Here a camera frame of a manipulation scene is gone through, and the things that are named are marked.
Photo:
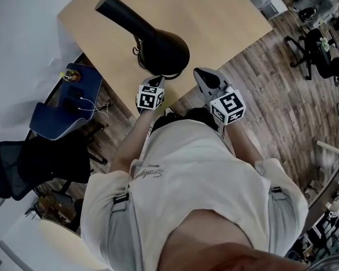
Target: wooden floor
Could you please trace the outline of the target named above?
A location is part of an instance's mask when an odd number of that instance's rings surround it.
[[[305,80],[305,66],[289,67],[289,63],[299,57],[299,52],[290,42],[285,42],[284,37],[289,35],[297,39],[304,34],[296,13],[288,11],[270,23],[272,32],[223,65],[220,71],[232,80],[246,102],[247,111],[241,124],[253,143],[264,158],[279,159],[286,173],[305,191],[311,180],[322,180],[319,166],[329,167],[335,159],[329,154],[320,153],[315,141],[321,140],[339,148],[336,111],[339,87],[335,87],[332,79],[322,79],[315,67],[312,81]],[[321,30],[330,38],[328,27]],[[338,46],[338,50],[332,50],[335,57],[339,56],[339,32],[331,32]],[[89,150],[103,155],[109,163],[107,166],[92,163],[96,172],[108,172],[117,146],[135,122],[135,118],[105,84],[98,104],[108,99],[112,102],[108,109],[110,118],[100,113],[95,115],[95,119],[107,127],[96,135]],[[198,88],[173,105],[179,115],[184,115],[190,108],[202,106],[203,99]],[[83,131],[90,131],[93,125],[95,122],[84,127]],[[62,182],[52,184],[58,188]],[[85,185],[74,183],[68,193],[74,198],[82,198],[84,190]]]

